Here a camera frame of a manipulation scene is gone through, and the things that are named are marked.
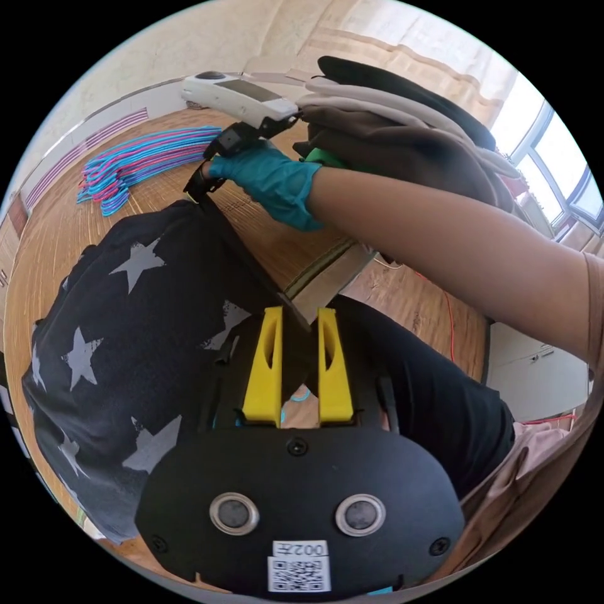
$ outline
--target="window frame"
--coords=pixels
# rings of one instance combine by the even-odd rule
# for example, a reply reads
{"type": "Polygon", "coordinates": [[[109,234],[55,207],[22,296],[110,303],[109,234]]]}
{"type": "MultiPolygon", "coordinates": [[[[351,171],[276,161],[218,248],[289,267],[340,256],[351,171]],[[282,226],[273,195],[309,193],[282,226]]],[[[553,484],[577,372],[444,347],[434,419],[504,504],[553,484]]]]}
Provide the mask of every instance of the window frame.
{"type": "Polygon", "coordinates": [[[594,220],[594,218],[577,207],[576,202],[581,198],[581,195],[585,191],[587,185],[591,182],[593,174],[588,165],[585,166],[585,170],[579,179],[579,182],[573,189],[572,193],[568,198],[564,197],[560,187],[557,185],[556,179],[542,160],[536,147],[543,138],[545,131],[548,129],[551,121],[555,115],[555,111],[552,106],[546,101],[543,101],[543,105],[535,118],[532,126],[528,129],[528,132],[524,135],[522,140],[516,146],[516,149],[510,155],[510,160],[514,165],[518,165],[527,155],[533,160],[545,181],[549,185],[550,189],[556,197],[556,201],[560,204],[562,211],[560,215],[551,222],[554,233],[557,235],[560,229],[562,229],[568,222],[569,218],[575,218],[580,222],[583,222],[590,229],[595,230],[599,235],[604,234],[604,208],[594,220]]]}

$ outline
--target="white star print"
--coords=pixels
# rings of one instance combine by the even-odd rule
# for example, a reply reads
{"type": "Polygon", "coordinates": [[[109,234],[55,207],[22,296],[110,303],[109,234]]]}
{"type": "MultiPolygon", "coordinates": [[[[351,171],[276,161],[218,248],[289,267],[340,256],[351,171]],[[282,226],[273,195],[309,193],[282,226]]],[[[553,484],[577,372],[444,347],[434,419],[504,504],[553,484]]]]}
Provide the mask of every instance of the white star print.
{"type": "Polygon", "coordinates": [[[243,308],[239,308],[228,300],[225,301],[222,310],[224,313],[225,328],[201,345],[204,350],[220,350],[220,347],[227,339],[229,331],[250,316],[249,312],[243,310],[243,308]]]}
{"type": "Polygon", "coordinates": [[[167,426],[153,436],[146,428],[132,418],[138,434],[136,451],[122,464],[131,470],[151,473],[161,458],[176,446],[182,416],[174,418],[167,426]]]}
{"type": "Polygon", "coordinates": [[[40,375],[40,358],[38,356],[37,344],[33,345],[33,350],[31,351],[31,373],[33,374],[33,380],[36,382],[36,386],[41,386],[44,389],[44,392],[46,392],[46,384],[40,375]]]}
{"type": "Polygon", "coordinates": [[[63,356],[63,361],[71,368],[70,390],[74,389],[74,386],[79,382],[81,377],[88,380],[91,384],[96,385],[96,378],[92,371],[91,358],[102,341],[103,339],[85,342],[80,328],[78,327],[75,330],[74,348],[71,352],[63,356]]]}
{"type": "Polygon", "coordinates": [[[113,275],[116,272],[126,271],[126,275],[128,276],[128,293],[137,284],[138,278],[143,271],[165,265],[165,262],[153,252],[158,243],[159,239],[156,239],[149,245],[135,243],[130,248],[130,258],[110,272],[110,275],[113,275]]]}
{"type": "Polygon", "coordinates": [[[71,498],[75,501],[75,504],[82,510],[82,511],[86,511],[84,509],[84,506],[80,503],[80,500],[77,498],[77,493],[75,491],[72,491],[68,486],[67,483],[65,482],[65,480],[63,479],[63,477],[59,474],[59,480],[61,481],[61,483],[63,484],[63,486],[65,487],[65,490],[71,495],[71,498]]]}
{"type": "Polygon", "coordinates": [[[63,436],[65,437],[65,439],[63,441],[63,444],[59,445],[59,449],[61,450],[61,453],[63,453],[67,461],[69,461],[69,465],[72,467],[73,471],[75,472],[75,475],[78,476],[79,473],[81,473],[85,475],[86,478],[90,478],[88,474],[86,474],[86,472],[84,472],[84,470],[82,470],[82,468],[78,466],[76,461],[76,455],[80,450],[80,445],[75,440],[69,440],[69,437],[67,436],[67,434],[65,434],[65,432],[63,432],[63,436]]]}

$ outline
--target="qr code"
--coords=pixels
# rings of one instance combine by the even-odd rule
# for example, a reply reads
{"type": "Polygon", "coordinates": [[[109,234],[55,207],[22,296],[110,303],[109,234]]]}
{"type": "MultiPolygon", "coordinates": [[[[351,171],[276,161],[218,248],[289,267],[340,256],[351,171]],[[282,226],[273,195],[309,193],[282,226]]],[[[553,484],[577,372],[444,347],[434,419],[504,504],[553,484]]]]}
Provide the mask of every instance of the qr code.
{"type": "Polygon", "coordinates": [[[269,591],[331,591],[329,558],[269,558],[269,591]]]}

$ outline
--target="folded clothes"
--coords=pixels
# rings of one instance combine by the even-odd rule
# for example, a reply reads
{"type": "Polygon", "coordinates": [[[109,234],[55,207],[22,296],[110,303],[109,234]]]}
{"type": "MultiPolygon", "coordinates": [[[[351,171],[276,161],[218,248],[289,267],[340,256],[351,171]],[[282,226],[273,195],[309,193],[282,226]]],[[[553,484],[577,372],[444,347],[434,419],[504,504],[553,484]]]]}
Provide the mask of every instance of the folded clothes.
{"type": "Polygon", "coordinates": [[[356,61],[323,56],[318,60],[323,75],[337,84],[362,86],[389,92],[432,108],[458,124],[479,147],[495,151],[495,139],[489,130],[474,116],[449,99],[385,69],[356,61]]]}
{"type": "Polygon", "coordinates": [[[493,171],[487,174],[464,144],[442,132],[327,106],[307,107],[302,119],[308,123],[310,148],[331,153],[352,169],[463,195],[529,222],[501,179],[493,171]]]}
{"type": "Polygon", "coordinates": [[[345,111],[370,111],[401,125],[434,128],[460,140],[488,169],[509,178],[520,177],[506,158],[477,146],[455,121],[422,103],[362,86],[342,86],[325,78],[313,78],[306,89],[314,94],[298,99],[301,109],[329,106],[345,111]]]}

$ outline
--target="white device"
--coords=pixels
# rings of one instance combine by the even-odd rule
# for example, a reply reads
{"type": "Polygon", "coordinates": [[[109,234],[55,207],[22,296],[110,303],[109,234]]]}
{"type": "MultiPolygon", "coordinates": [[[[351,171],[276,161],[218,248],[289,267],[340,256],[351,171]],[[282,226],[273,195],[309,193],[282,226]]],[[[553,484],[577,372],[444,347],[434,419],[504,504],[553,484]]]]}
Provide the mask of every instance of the white device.
{"type": "Polygon", "coordinates": [[[235,75],[206,71],[182,82],[182,97],[202,107],[217,109],[253,128],[269,118],[275,122],[299,113],[294,103],[235,75]]]}

